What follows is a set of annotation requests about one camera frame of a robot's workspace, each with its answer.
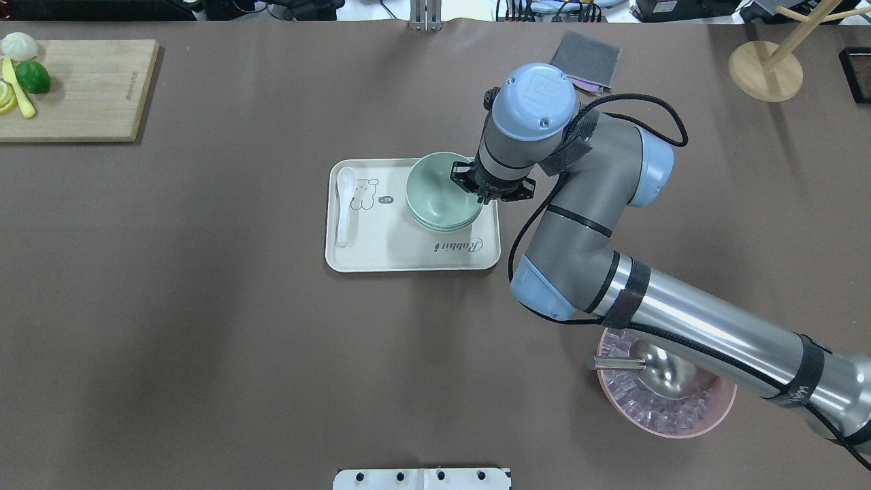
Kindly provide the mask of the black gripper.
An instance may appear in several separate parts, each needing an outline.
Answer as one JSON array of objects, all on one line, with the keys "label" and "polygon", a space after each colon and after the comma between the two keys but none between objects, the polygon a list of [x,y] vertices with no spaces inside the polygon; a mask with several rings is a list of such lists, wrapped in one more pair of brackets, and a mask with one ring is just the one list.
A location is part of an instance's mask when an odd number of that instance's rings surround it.
[{"label": "black gripper", "polygon": [[531,199],[536,189],[536,181],[529,177],[534,167],[529,156],[531,143],[507,136],[495,123],[495,102],[499,92],[499,87],[493,87],[483,96],[487,118],[475,164],[454,162],[449,176],[457,186],[475,187],[475,193],[483,203],[492,199],[505,202]]}]

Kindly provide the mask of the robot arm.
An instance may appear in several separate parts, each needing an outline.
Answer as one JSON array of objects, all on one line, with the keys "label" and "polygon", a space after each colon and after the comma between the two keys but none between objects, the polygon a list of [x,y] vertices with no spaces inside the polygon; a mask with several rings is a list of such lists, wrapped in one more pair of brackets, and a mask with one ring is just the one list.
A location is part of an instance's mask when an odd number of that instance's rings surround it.
[{"label": "robot arm", "polygon": [[568,74],[532,63],[483,99],[470,163],[451,180],[479,202],[531,199],[540,167],[557,182],[511,245],[514,298],[560,325],[600,325],[641,338],[803,413],[822,438],[869,461],[869,356],[840,355],[610,245],[628,207],[643,208],[689,138],[660,97],[610,94],[581,103]]}]

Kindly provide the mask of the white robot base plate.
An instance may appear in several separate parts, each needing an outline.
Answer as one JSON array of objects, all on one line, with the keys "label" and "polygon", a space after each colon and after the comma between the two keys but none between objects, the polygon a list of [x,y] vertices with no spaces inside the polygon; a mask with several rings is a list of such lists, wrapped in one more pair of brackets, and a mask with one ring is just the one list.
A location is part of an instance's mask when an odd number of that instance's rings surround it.
[{"label": "white robot base plate", "polygon": [[501,468],[346,469],[333,489],[512,489],[510,470]]}]

